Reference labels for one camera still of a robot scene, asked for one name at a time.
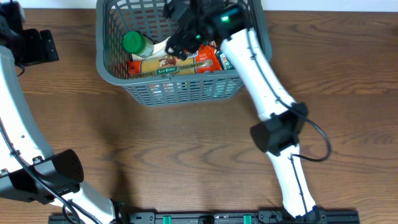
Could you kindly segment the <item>beige clear plastic bag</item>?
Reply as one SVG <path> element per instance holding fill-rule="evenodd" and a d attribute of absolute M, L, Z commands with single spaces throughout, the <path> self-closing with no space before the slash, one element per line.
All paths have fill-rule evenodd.
<path fill-rule="evenodd" d="M 138 55 L 131 54 L 129 56 L 129 59 L 132 61 L 136 60 L 147 60 L 151 58 L 158 58 L 158 57 L 163 57 L 165 55 L 168 55 L 168 53 L 165 51 L 165 47 L 167 45 L 167 41 L 170 39 L 170 37 L 166 38 L 162 42 L 159 42 L 158 44 L 154 44 L 154 51 L 149 57 L 140 57 Z"/>

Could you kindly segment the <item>grey plastic basket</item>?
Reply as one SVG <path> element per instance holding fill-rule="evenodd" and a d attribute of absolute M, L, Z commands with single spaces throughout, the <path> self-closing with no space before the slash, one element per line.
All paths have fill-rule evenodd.
<path fill-rule="evenodd" d="M 243 85 L 237 71 L 128 78 L 131 55 L 123 47 L 123 37 L 137 31 L 158 44 L 178 29 L 177 21 L 163 15 L 166 1 L 99 0 L 96 3 L 96 67 L 103 80 L 123 87 L 136 101 L 146 106 L 162 106 L 194 101 L 229 98 Z M 259 44 L 266 58 L 272 49 L 260 1 L 224 1 L 248 10 Z"/>

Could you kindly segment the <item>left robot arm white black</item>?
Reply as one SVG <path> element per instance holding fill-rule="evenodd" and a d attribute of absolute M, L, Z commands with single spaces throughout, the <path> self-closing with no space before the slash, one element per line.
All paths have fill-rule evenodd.
<path fill-rule="evenodd" d="M 61 207 L 69 223 L 128 223 L 119 203 L 85 181 L 77 154 L 55 153 L 37 127 L 16 68 L 59 57 L 51 32 L 24 22 L 18 1 L 1 3 L 1 198 Z"/>

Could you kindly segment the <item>green Nescafe coffee bag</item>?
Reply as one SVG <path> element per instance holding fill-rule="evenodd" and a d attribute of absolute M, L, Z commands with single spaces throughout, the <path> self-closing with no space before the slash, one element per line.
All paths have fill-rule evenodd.
<path fill-rule="evenodd" d="M 229 61 L 226 55 L 220 50 L 218 44 L 215 41 L 206 41 L 203 43 L 211 47 L 216 55 L 216 58 L 219 61 L 222 70 L 234 70 L 233 64 Z"/>

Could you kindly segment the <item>green lid jar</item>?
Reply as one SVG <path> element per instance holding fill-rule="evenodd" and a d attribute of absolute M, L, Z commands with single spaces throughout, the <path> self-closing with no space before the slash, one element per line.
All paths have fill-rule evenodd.
<path fill-rule="evenodd" d="M 123 47 L 130 54 L 142 58 L 150 57 L 154 52 L 153 41 L 137 31 L 129 31 L 124 35 Z"/>

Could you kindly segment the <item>spaghetti pasta packet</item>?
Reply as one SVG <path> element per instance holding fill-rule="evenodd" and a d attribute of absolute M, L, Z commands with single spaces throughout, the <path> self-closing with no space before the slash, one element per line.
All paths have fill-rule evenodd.
<path fill-rule="evenodd" d="M 173 55 L 164 55 L 145 60 L 128 61 L 128 75 L 132 78 L 166 77 L 169 75 L 191 75 L 222 70 L 214 48 L 201 45 L 195 53 L 187 53 L 181 60 Z"/>

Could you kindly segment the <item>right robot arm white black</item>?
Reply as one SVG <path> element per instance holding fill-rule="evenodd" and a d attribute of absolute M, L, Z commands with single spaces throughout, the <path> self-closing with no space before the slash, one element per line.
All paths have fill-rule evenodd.
<path fill-rule="evenodd" d="M 299 134 L 308 121 L 305 103 L 297 103 L 277 79 L 259 44 L 249 12 L 224 1 L 166 1 L 164 17 L 178 22 L 166 52 L 187 58 L 214 41 L 232 63 L 252 98 L 260 122 L 250 129 L 255 145 L 272 162 L 285 211 L 309 222 L 316 208 L 303 173 Z"/>

